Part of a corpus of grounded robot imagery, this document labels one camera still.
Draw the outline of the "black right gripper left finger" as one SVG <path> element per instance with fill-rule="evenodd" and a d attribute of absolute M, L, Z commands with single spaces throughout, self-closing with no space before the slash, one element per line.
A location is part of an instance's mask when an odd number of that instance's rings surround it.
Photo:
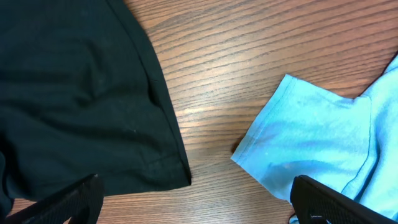
<path fill-rule="evenodd" d="M 102 180 L 91 174 L 5 218 L 6 224 L 96 224 L 104 201 Z"/>

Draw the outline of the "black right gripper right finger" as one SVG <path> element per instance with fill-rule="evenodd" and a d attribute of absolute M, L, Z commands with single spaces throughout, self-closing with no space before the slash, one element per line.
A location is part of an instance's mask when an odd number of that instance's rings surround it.
<path fill-rule="evenodd" d="M 300 224 L 396 223 L 306 175 L 294 178 L 290 202 Z"/>

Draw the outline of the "black t-shirt with white logo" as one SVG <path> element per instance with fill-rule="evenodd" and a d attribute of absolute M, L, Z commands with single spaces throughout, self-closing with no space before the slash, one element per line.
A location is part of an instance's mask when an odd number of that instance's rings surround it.
<path fill-rule="evenodd" d="M 123 0 L 2 0 L 1 216 L 90 174 L 107 196 L 192 183 L 149 38 Z"/>

